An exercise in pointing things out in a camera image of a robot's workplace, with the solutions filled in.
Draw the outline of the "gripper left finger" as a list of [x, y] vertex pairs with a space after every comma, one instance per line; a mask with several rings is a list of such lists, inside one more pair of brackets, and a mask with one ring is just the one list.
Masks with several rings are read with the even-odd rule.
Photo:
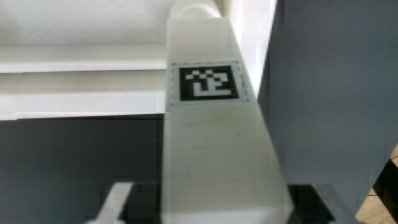
[[116, 182], [87, 224], [158, 224], [160, 184]]

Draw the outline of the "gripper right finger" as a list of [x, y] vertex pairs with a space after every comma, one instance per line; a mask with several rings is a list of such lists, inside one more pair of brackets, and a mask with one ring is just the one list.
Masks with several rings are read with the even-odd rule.
[[293, 212], [286, 224], [359, 224], [327, 185], [291, 184]]

